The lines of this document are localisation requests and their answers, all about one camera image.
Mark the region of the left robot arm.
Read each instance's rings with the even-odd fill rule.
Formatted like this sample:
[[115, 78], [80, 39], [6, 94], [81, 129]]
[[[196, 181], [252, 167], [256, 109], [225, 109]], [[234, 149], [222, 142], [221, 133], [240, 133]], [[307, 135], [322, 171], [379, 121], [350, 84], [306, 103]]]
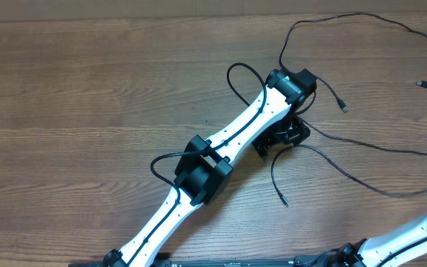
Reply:
[[272, 70], [260, 85], [255, 101], [228, 126], [207, 139], [195, 136], [183, 152], [171, 154], [179, 162], [165, 201], [129, 243], [105, 255], [103, 266], [151, 266], [182, 222], [223, 191], [236, 158], [249, 145], [266, 158], [268, 149], [278, 143], [298, 145], [309, 137], [297, 109], [316, 95], [317, 77], [306, 69]]

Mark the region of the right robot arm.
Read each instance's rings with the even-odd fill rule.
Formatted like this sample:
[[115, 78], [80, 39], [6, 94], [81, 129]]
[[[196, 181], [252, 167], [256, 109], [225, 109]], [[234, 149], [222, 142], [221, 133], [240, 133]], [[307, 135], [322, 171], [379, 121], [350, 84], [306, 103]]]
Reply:
[[344, 245], [325, 266], [400, 266], [427, 254], [427, 212], [379, 237]]

